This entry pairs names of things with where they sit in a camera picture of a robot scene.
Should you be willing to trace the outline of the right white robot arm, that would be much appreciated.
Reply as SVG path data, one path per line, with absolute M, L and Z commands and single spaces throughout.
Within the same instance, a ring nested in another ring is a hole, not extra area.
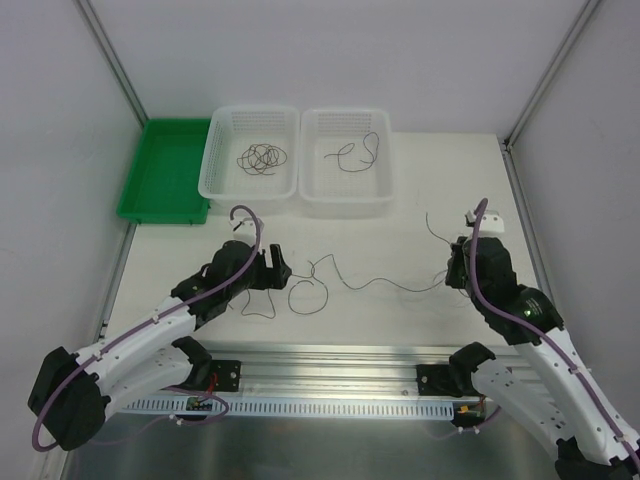
M 550 450 L 562 479 L 634 479 L 639 434 L 615 410 L 580 359 L 564 321 L 540 290 L 518 282 L 497 238 L 451 244 L 446 285 L 464 290 L 490 329 L 533 368 L 550 397 L 518 381 L 479 342 L 449 358 L 458 393 L 489 397 Z

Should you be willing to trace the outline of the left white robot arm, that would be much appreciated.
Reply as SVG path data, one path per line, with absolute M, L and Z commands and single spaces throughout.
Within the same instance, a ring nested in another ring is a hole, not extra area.
M 130 329 L 45 357 L 28 397 L 32 446 L 74 450 L 123 407 L 162 389 L 203 391 L 212 357 L 193 334 L 247 290 L 282 290 L 292 274 L 279 245 L 229 240 Z

